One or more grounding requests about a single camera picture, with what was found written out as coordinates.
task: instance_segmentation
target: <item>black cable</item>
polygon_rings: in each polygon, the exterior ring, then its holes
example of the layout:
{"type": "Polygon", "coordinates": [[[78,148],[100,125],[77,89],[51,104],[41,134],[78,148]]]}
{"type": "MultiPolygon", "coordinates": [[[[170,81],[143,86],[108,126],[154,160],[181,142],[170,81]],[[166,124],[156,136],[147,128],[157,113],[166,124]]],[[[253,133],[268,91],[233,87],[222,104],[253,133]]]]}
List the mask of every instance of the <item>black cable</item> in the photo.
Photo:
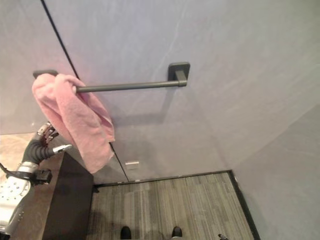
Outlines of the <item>black cable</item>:
{"type": "Polygon", "coordinates": [[[1,163],[0,163],[0,168],[2,169],[2,171],[4,171],[5,174],[7,174],[7,175],[9,175],[11,177],[15,177],[17,179],[29,180],[29,178],[26,178],[26,177],[23,177],[23,176],[18,176],[17,174],[13,173],[12,171],[9,171],[1,163]]]}

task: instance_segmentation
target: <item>robotic hand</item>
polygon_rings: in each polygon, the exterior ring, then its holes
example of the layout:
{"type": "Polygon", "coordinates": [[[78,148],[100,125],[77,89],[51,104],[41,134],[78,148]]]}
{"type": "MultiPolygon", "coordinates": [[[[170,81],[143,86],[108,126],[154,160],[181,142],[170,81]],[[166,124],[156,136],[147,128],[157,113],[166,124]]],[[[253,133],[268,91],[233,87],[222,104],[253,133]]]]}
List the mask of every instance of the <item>robotic hand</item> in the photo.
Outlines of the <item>robotic hand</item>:
{"type": "Polygon", "coordinates": [[[16,171],[9,171],[0,164],[7,180],[0,185],[0,239],[9,239],[23,216],[26,202],[34,195],[34,186],[49,184],[50,169],[39,170],[39,164],[47,158],[65,151],[72,145],[48,148],[48,142],[59,134],[47,122],[33,136],[16,171]]]}

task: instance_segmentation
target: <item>pink towel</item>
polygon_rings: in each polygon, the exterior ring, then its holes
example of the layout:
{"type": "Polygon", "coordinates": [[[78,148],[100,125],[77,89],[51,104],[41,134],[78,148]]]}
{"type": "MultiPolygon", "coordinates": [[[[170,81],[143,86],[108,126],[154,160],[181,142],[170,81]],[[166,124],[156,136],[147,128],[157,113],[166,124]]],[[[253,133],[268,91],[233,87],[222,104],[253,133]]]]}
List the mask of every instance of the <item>pink towel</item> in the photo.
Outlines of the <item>pink towel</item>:
{"type": "Polygon", "coordinates": [[[109,142],[115,140],[111,118],[92,93],[75,93],[85,84],[71,75],[42,74],[32,86],[42,112],[57,132],[76,146],[86,169],[95,173],[114,155],[109,142]]]}

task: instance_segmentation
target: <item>shoe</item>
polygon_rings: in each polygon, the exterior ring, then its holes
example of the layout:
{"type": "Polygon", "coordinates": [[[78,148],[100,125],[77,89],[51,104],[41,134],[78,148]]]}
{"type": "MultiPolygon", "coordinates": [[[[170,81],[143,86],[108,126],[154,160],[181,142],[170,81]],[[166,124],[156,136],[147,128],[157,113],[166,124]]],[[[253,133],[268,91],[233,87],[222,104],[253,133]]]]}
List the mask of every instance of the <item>shoe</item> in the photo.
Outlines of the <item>shoe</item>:
{"type": "Polygon", "coordinates": [[[124,226],[121,229],[120,239],[131,239],[131,231],[128,226],[124,226]]]}
{"type": "Polygon", "coordinates": [[[220,238],[220,240],[229,240],[225,235],[222,234],[218,234],[218,237],[220,238]]]}
{"type": "Polygon", "coordinates": [[[176,237],[182,237],[182,230],[180,227],[175,226],[173,231],[172,231],[172,238],[176,238],[176,237]]]}

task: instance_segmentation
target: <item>towel bar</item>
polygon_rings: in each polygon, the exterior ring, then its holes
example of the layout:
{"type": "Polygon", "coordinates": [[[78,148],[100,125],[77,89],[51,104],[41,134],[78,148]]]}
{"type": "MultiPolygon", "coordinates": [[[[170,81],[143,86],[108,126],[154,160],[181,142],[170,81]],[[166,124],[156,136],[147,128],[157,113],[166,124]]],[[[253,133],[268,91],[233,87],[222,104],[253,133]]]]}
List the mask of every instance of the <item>towel bar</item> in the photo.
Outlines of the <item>towel bar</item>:
{"type": "MultiPolygon", "coordinates": [[[[111,84],[111,85],[98,85],[98,86],[83,86],[77,87],[77,93],[89,92],[106,92],[117,90],[130,90],[130,89],[151,89],[151,88],[165,88],[165,87],[185,87],[189,76],[190,63],[189,62],[176,62],[168,67],[168,81],[158,82],[138,82],[138,83],[125,83],[125,84],[111,84]]],[[[33,72],[34,78],[41,74],[51,74],[56,76],[56,70],[38,70],[33,72]]]]}

